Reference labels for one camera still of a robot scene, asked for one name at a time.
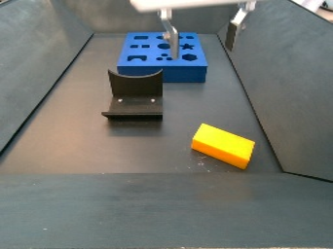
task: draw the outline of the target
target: hexagonal hole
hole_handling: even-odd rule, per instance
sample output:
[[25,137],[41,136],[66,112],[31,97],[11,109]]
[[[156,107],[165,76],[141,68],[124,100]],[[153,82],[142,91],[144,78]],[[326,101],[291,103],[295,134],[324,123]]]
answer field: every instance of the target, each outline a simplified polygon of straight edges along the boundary
[[193,61],[193,60],[199,59],[199,57],[195,54],[188,53],[182,56],[182,59]]

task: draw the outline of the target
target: yellow rectangular block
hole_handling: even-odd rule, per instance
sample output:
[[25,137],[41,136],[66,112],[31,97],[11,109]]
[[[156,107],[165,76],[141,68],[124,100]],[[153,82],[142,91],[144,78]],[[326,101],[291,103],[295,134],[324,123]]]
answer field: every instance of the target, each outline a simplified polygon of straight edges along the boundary
[[203,124],[192,148],[229,164],[247,169],[256,142],[208,124]]

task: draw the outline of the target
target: circular hole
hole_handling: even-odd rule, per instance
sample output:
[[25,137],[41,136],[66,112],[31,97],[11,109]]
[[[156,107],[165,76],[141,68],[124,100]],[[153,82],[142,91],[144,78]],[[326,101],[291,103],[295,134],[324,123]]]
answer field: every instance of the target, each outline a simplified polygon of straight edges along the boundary
[[170,49],[170,44],[169,43],[161,43],[161,44],[158,44],[158,47],[162,50],[169,50]]

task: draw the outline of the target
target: bin floor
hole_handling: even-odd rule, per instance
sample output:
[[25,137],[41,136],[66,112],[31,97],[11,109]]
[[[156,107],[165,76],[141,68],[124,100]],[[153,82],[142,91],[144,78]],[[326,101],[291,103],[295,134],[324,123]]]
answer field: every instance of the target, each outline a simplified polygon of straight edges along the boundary
[[[216,35],[200,35],[208,81],[165,83],[165,118],[110,122],[109,69],[125,34],[96,35],[0,159],[0,173],[281,172]],[[247,171],[191,148],[201,123],[257,142]]]

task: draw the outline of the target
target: blue foam block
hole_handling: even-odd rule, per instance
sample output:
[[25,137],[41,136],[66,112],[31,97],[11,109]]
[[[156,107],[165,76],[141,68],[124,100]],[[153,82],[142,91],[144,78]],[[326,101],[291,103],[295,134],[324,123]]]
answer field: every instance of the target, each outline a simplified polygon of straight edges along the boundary
[[204,83],[208,61],[197,33],[180,33],[180,58],[172,59],[164,33],[128,33],[120,55],[122,75],[145,76],[164,69],[165,82]]

